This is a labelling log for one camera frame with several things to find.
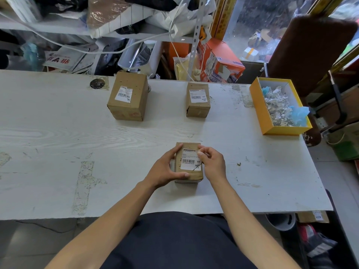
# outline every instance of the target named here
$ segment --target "forearm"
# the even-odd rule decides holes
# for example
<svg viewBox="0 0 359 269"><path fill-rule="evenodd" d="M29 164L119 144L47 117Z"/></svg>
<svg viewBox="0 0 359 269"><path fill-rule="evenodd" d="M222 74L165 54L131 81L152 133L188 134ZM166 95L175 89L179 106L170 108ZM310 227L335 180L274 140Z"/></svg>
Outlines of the forearm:
<svg viewBox="0 0 359 269"><path fill-rule="evenodd" d="M123 199L67 244L46 269L100 268L141 214L155 187L139 182Z"/></svg>
<svg viewBox="0 0 359 269"><path fill-rule="evenodd" d="M300 268L257 221L227 179L212 186L236 244L258 269Z"/></svg>

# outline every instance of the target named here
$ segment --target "dark shirt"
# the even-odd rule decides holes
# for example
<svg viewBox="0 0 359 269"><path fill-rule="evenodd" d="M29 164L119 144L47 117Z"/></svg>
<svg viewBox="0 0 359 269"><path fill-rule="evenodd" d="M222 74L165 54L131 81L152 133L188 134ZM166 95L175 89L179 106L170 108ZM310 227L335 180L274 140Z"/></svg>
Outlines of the dark shirt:
<svg viewBox="0 0 359 269"><path fill-rule="evenodd" d="M141 215L101 269L257 269L221 216L183 212Z"/></svg>

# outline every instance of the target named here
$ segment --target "white plastic bin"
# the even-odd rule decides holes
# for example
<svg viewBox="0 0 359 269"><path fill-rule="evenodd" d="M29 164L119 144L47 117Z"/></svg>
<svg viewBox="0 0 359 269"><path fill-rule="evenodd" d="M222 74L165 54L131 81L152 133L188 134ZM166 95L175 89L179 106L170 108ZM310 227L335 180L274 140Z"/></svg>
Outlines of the white plastic bin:
<svg viewBox="0 0 359 269"><path fill-rule="evenodd" d="M130 39L127 43L127 46L133 44L136 41L138 41L138 40ZM126 49L122 53L122 56L120 57L119 62L117 63L118 66L120 66L124 70L129 70L130 69L129 66L130 66L131 60L136 52L136 49L137 49L137 45L134 45L134 46ZM138 66L138 67L132 67L131 70L138 69L138 71L136 73L143 73L143 74L147 75L148 78L154 78L156 71L157 71L159 61L161 59L162 52L163 52L163 42L157 41L155 46L153 47L150 59L148 60L147 64Z"/></svg>

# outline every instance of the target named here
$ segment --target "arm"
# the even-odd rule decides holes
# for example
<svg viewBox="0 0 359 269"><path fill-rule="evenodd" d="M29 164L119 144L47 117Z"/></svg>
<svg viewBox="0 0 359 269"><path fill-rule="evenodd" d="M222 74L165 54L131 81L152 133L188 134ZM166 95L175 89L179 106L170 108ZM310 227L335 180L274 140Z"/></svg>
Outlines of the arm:
<svg viewBox="0 0 359 269"><path fill-rule="evenodd" d="M170 160L181 147L182 144L174 147L157 160L143 181L70 241L46 269L100 268L132 228L155 189L189 176L186 172L175 173L169 168Z"/></svg>
<svg viewBox="0 0 359 269"><path fill-rule="evenodd" d="M212 147L199 146L198 156L210 181L236 244L258 269L300 269L263 228L229 184L223 155Z"/></svg>

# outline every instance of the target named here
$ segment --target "hand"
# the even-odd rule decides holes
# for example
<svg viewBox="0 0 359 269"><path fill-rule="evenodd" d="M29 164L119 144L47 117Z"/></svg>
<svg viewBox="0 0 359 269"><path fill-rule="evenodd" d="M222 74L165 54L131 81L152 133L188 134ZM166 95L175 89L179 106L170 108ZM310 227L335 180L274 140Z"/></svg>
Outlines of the hand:
<svg viewBox="0 0 359 269"><path fill-rule="evenodd" d="M213 183L219 180L226 180L225 161L223 155L212 147L198 145L198 157L203 162L205 174L208 180Z"/></svg>
<svg viewBox="0 0 359 269"><path fill-rule="evenodd" d="M148 172L148 175L145 177L144 181L149 182L150 185L154 186L155 188L159 188L172 180L185 179L190 177L190 174L187 172L173 172L169 168L171 159L174 158L174 154L176 154L178 150L181 149L182 145L183 143L177 145L176 147L167 151L161 158L159 158Z"/></svg>

